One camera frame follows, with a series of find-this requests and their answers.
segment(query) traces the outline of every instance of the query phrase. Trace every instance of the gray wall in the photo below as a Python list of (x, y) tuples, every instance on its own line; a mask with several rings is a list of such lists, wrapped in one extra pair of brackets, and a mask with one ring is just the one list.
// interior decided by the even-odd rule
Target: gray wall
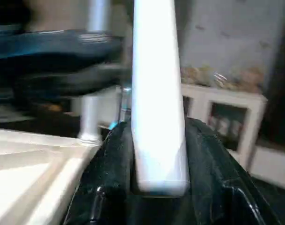
[(176, 1), (182, 66), (231, 76), (231, 71), (261, 66), (265, 86), (285, 23), (285, 0)]

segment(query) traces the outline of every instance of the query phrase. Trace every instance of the blue object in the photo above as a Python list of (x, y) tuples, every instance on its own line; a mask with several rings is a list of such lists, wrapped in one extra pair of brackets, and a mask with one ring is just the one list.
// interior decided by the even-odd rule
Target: blue object
[(114, 127), (116, 127), (117, 124), (117, 122), (112, 122), (109, 126), (109, 130), (112, 130)]

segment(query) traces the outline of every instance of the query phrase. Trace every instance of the white tray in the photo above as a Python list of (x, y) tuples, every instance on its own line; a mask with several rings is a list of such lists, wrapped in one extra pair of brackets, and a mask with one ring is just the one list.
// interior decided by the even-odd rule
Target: white tray
[(0, 225), (58, 224), (99, 146), (0, 129)]

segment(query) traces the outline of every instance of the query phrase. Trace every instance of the black plastic cover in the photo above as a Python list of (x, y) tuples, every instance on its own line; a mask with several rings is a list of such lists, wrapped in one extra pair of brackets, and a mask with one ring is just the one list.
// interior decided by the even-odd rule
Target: black plastic cover
[(204, 123), (186, 119), (186, 144), (191, 183), (185, 196), (134, 194), (130, 189), (131, 125), (119, 124), (85, 170), (65, 224), (283, 224)]

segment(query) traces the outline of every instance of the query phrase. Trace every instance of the white post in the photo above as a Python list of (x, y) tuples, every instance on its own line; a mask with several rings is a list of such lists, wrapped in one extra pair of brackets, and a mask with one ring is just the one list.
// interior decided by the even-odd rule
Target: white post
[(135, 0), (132, 134), (140, 190), (188, 186), (174, 0)]
[[(109, 26), (110, 0), (90, 0), (87, 30), (106, 31)], [(85, 143), (100, 141), (98, 130), (98, 101), (94, 94), (81, 98), (81, 127), (79, 138)]]

